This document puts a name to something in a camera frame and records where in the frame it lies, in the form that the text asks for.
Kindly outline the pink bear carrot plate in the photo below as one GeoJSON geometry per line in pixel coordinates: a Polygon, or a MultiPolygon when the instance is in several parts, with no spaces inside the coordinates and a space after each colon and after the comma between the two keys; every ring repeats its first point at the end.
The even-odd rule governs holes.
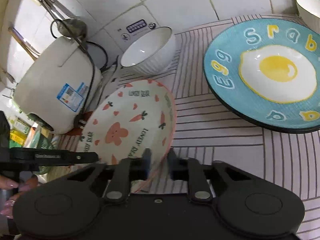
{"type": "Polygon", "coordinates": [[[176,106],[170,90],[155,80],[125,84],[93,112],[81,133],[77,152],[95,152],[102,163],[117,165],[151,151],[147,180],[135,180],[137,193],[157,174],[169,152],[176,128],[176,106]]]}

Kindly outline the blue egg plate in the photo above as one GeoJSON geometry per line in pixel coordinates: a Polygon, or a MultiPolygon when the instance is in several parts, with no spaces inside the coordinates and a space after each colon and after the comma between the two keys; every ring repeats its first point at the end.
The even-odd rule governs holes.
{"type": "Polygon", "coordinates": [[[281,133],[319,130],[319,35],[291,21],[250,20],[213,38],[208,86],[241,118],[281,133]]]}

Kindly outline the metal kitchen tongs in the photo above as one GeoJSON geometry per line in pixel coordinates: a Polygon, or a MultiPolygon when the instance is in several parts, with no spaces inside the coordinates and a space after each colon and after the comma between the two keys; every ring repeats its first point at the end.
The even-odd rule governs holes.
{"type": "Polygon", "coordinates": [[[52,17],[56,24],[57,31],[65,37],[71,38],[70,32],[77,37],[84,39],[87,36],[87,25],[80,20],[71,11],[69,11],[58,0],[33,0],[38,5],[42,6],[52,17]]]}

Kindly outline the green plastic basket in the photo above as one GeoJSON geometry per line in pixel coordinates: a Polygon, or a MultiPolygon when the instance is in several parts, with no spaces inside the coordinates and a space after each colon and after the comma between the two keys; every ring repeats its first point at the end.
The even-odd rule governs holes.
{"type": "Polygon", "coordinates": [[[47,137],[45,137],[40,131],[35,131],[34,129],[30,130],[23,147],[40,150],[55,149],[47,137]]]}

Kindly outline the striped white table mat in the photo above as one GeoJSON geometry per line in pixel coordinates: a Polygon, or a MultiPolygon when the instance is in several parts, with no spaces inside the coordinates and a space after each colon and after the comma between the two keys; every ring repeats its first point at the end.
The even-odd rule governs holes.
{"type": "Polygon", "coordinates": [[[244,15],[199,25],[176,35],[170,70],[156,79],[174,94],[177,125],[173,147],[203,164],[225,161],[298,195],[305,216],[301,239],[319,239],[319,132],[285,134],[254,126],[213,96],[202,74],[202,57],[226,28],[259,18],[244,15]]]}

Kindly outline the cream rice cooker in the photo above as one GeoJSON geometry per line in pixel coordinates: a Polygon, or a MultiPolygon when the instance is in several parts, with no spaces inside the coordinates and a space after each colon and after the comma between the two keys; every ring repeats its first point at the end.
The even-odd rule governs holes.
{"type": "Polygon", "coordinates": [[[63,36],[53,41],[27,70],[13,92],[13,101],[31,120],[55,134],[73,129],[87,107],[101,71],[75,41],[63,36]]]}

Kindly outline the white ribbed bowl left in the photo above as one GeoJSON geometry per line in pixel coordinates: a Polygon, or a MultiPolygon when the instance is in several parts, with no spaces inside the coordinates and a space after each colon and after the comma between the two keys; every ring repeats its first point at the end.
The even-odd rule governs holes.
{"type": "Polygon", "coordinates": [[[119,64],[129,72],[151,76],[166,72],[176,52],[176,37],[170,27],[159,27],[133,42],[119,64]]]}

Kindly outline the white ribbed bowl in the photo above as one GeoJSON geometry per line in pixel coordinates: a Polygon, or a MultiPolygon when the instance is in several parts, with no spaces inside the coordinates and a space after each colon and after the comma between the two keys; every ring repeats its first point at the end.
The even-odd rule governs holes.
{"type": "Polygon", "coordinates": [[[319,33],[319,0],[296,0],[299,15],[306,25],[319,33]]]}
{"type": "Polygon", "coordinates": [[[129,72],[151,76],[166,72],[176,52],[176,37],[170,27],[159,27],[133,42],[119,64],[129,72]]]}

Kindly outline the white ribbed bowl centre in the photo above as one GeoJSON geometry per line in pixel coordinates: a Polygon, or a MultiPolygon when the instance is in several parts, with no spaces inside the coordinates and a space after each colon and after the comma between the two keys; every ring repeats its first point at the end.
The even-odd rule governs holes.
{"type": "Polygon", "coordinates": [[[319,33],[319,0],[296,0],[299,15],[306,25],[319,33]]]}

